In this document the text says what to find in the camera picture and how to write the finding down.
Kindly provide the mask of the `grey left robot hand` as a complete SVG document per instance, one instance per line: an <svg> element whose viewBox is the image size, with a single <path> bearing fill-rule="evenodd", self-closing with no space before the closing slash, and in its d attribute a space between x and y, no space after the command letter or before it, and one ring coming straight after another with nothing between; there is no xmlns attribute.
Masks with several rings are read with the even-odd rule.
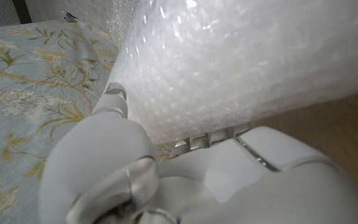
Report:
<svg viewBox="0 0 358 224"><path fill-rule="evenodd" d="M332 160L266 126L179 141L157 160L110 83L52 149L42 223L358 223L358 190Z"/></svg>

